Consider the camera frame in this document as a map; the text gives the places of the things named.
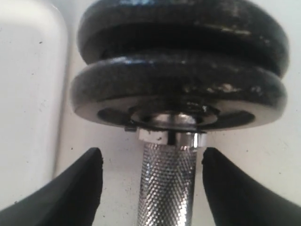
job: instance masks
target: white background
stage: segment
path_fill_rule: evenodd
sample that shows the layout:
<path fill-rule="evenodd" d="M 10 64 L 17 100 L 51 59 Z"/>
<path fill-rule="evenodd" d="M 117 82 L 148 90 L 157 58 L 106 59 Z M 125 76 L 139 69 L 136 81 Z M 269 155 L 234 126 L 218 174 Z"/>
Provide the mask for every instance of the white background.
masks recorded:
<path fill-rule="evenodd" d="M 70 43 L 55 174 L 64 171 L 90 147 L 101 148 L 104 157 L 104 187 L 94 225 L 136 225 L 142 144 L 137 142 L 136 134 L 80 119 L 72 112 L 69 102 L 70 82 L 85 67 L 75 44 L 76 31 L 81 15 L 93 0 L 49 1 L 62 13 Z M 269 189 L 301 205 L 301 1 L 253 2 L 279 21 L 290 40 L 291 64 L 284 78 L 289 95 L 287 110 L 281 120 L 271 125 L 211 133 L 209 145 L 219 148 L 241 169 Z M 197 168 L 193 225 L 214 226 L 201 183 L 201 159 L 202 153 L 199 154 Z"/>

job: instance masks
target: dumbbell handle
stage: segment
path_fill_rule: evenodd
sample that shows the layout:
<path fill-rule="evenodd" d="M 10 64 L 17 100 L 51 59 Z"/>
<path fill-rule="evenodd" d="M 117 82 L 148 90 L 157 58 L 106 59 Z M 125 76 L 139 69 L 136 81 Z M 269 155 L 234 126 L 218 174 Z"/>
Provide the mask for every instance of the dumbbell handle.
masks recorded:
<path fill-rule="evenodd" d="M 199 136 L 180 134 L 174 145 L 145 143 L 138 226 L 191 225 Z"/>

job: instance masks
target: black weight plate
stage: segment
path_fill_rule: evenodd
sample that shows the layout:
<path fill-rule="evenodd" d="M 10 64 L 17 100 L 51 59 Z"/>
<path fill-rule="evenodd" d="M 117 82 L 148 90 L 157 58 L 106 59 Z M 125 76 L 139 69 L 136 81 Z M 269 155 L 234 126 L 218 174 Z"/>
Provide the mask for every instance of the black weight plate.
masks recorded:
<path fill-rule="evenodd" d="M 88 63 L 153 48 L 219 52 L 283 76 L 288 40 L 246 0 L 101 0 L 84 14 L 78 46 Z"/>
<path fill-rule="evenodd" d="M 198 115 L 207 105 L 218 121 L 181 129 L 202 131 L 273 122 L 283 113 L 286 91 L 276 75 L 250 62 L 208 53 L 148 53 L 88 66 L 73 81 L 71 98 L 85 119 L 148 129 L 166 128 L 137 120 L 139 112 Z"/>

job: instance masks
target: white surface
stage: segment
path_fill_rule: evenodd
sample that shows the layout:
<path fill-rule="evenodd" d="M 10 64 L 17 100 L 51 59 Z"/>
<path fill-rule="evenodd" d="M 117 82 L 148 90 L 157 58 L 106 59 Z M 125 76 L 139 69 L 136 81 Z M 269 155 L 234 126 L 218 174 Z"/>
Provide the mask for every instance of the white surface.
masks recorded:
<path fill-rule="evenodd" d="M 71 64 L 68 88 L 85 67 L 75 45 L 79 19 L 93 0 L 52 0 L 70 29 Z M 209 145 L 219 148 L 250 176 L 283 197 L 301 205 L 301 1 L 253 0 L 272 14 L 286 30 L 291 43 L 291 66 L 284 79 L 289 102 L 283 118 L 260 128 L 209 134 Z M 137 218 L 142 144 L 136 135 L 84 121 L 72 113 L 66 92 L 57 174 L 92 146 L 104 157 L 104 191 L 94 225 L 134 226 Z M 199 155 L 193 225 L 214 226 L 201 183 Z"/>
<path fill-rule="evenodd" d="M 52 179 L 67 56 L 58 10 L 0 1 L 0 209 Z"/>

